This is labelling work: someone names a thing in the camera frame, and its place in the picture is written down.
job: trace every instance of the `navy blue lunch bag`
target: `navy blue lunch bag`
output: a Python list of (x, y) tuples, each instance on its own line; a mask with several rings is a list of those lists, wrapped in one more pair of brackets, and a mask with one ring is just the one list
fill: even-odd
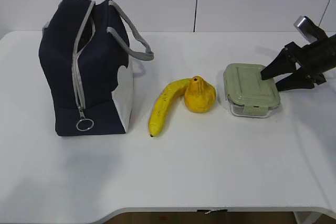
[[(145, 52), (135, 52), (121, 18)], [(130, 56), (154, 57), (127, 15), (113, 1), (63, 0), (39, 48), (60, 136), (126, 133), (133, 101)]]

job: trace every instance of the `food container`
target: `food container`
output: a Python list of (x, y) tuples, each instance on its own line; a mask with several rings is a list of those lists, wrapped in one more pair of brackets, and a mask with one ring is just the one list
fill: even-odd
[(263, 65), (233, 63), (224, 72), (225, 97), (236, 116), (266, 118), (279, 107), (274, 79), (262, 80)]

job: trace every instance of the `tabletop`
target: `tabletop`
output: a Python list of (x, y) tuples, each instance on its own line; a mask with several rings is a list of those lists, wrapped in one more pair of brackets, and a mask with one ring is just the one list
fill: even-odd
[[(227, 110), (223, 71), (268, 65), (299, 33), (142, 33), (127, 134), (59, 137), (38, 60), (41, 32), (0, 40), (0, 223), (102, 223), (127, 211), (318, 211), (336, 218), (336, 71), (312, 90), (281, 92), (267, 119)], [(141, 46), (131, 40), (134, 49)], [(161, 136), (148, 119), (171, 81), (202, 76), (208, 113), (173, 105)]]

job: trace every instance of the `gray handle strap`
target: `gray handle strap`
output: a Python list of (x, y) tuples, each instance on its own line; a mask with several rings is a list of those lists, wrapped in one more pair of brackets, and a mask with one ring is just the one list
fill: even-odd
[(109, 5), (113, 6), (117, 12), (119, 13), (120, 17), (122, 17), (123, 20), (129, 25), (131, 28), (131, 31), (133, 33), (134, 38), (139, 41), (144, 47), (145, 52), (137, 52), (133, 51), (126, 43), (125, 41), (120, 37), (120, 35), (117, 33), (117, 31), (113, 27), (108, 27), (107, 32), (110, 33), (115, 40), (119, 43), (119, 45), (130, 55), (133, 56), (135, 59), (138, 60), (152, 60), (154, 59), (154, 53), (151, 50), (151, 47), (148, 45), (148, 43), (144, 40), (144, 38), (141, 37), (138, 30), (130, 21), (129, 17), (123, 12), (123, 10), (120, 8), (120, 6), (114, 2), (113, 0), (109, 1)]

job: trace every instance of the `container lid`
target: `container lid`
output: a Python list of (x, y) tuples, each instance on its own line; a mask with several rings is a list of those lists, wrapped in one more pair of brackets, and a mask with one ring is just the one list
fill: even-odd
[(280, 105), (274, 79), (262, 80), (263, 65), (233, 63), (224, 72), (225, 95), (237, 105), (263, 114)]

